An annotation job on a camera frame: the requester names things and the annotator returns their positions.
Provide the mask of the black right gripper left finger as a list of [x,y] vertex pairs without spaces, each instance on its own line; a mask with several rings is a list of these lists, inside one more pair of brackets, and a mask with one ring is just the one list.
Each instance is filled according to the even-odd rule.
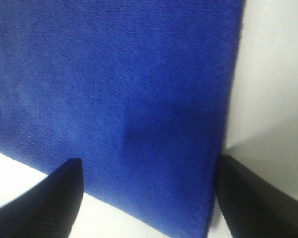
[[67,238],[84,191],[82,160],[71,158],[0,208],[0,238]]

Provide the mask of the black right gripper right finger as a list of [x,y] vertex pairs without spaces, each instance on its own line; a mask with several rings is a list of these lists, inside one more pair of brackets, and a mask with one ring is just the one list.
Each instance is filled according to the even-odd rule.
[[233,157],[219,157],[216,188],[234,238],[298,238],[298,200]]

